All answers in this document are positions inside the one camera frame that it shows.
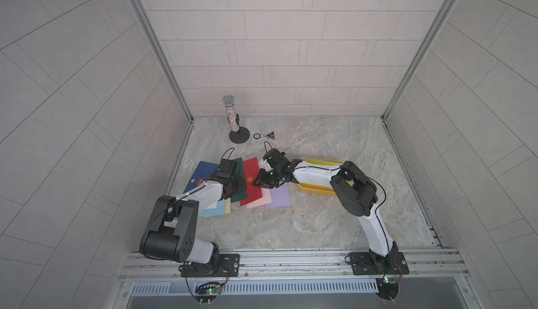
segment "marble floor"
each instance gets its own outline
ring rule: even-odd
[[[399,247],[434,245],[430,230],[394,153],[379,117],[245,117],[241,125],[250,139],[233,144],[230,126],[223,118],[197,118],[173,184],[181,194],[192,172],[203,160],[219,163],[232,146],[231,158],[265,154],[264,141],[286,152],[289,160],[300,156],[350,160],[387,191],[380,208],[388,232]],[[276,140],[254,139],[274,130]],[[266,209],[240,207],[231,213],[198,218],[198,238],[221,248],[366,248],[368,241],[359,221],[344,210],[338,198],[304,193],[288,183],[291,206]],[[382,200],[381,189],[378,198]]]

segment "microphone grille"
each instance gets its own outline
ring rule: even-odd
[[[232,107],[234,102],[235,102],[235,99],[233,98],[233,95],[231,94],[228,94],[222,97],[222,103],[224,103],[226,107]]]

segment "green envelope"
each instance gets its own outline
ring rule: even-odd
[[[245,182],[245,171],[243,170],[243,158],[239,157],[239,158],[234,159],[234,161],[236,161],[238,164],[239,176],[241,177],[242,181]],[[236,201],[241,201],[246,198],[247,198],[247,195],[246,195],[246,189],[245,189],[245,191],[239,192],[238,194],[236,194],[230,199],[232,203],[235,203]]]

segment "red envelope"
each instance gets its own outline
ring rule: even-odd
[[[245,170],[245,181],[246,181],[246,195],[247,198],[239,201],[239,205],[245,206],[254,200],[261,198],[261,187],[252,186],[252,182],[258,176],[260,171],[258,166],[258,158],[254,157],[243,162],[243,169]]]

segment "black cable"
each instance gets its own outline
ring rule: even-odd
[[[269,144],[269,147],[270,147],[271,149],[273,149],[273,146],[272,146],[269,142],[265,141],[265,142],[264,142],[265,152],[268,152],[268,151],[267,151],[267,145],[265,145],[266,143]]]

